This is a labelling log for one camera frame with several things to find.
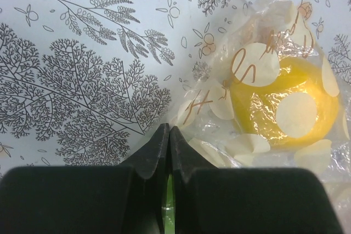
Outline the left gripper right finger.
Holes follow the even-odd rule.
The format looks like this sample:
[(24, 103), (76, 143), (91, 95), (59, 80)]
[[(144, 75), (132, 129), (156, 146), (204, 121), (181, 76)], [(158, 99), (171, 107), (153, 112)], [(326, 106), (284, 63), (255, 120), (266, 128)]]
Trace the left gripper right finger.
[(297, 168), (217, 168), (169, 134), (176, 233), (342, 233), (317, 177)]

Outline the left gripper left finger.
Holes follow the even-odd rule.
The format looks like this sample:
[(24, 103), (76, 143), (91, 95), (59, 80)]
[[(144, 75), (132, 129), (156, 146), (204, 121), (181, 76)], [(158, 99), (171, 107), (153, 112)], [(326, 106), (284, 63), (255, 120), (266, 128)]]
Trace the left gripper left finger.
[(169, 125), (121, 164), (17, 167), (1, 180), (1, 233), (163, 233)]

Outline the fake green vegetable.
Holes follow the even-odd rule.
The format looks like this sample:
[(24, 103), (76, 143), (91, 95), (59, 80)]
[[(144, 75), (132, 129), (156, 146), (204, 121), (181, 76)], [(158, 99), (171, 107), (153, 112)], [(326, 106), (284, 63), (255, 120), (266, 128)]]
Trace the fake green vegetable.
[(165, 192), (165, 204), (162, 208), (165, 234), (175, 234), (175, 207), (173, 197), (173, 177), (169, 175)]

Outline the clear dotted zip bag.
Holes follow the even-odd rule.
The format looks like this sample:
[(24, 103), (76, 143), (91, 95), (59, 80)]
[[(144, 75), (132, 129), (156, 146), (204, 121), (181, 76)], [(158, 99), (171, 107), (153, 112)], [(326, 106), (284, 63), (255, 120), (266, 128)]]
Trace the clear dotted zip bag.
[(302, 168), (350, 213), (350, 86), (291, 0), (257, 0), (218, 37), (167, 115), (218, 168)]

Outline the fake yellow fruit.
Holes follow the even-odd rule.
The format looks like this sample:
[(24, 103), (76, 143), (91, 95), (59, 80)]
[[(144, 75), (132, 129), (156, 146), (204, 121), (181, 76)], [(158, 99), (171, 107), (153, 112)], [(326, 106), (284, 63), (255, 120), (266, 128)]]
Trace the fake yellow fruit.
[(230, 95), (242, 132), (260, 135), (273, 149), (300, 148), (323, 139), (339, 111), (338, 97), (324, 89), (321, 68), (299, 58), (282, 59), (272, 84), (233, 83)]

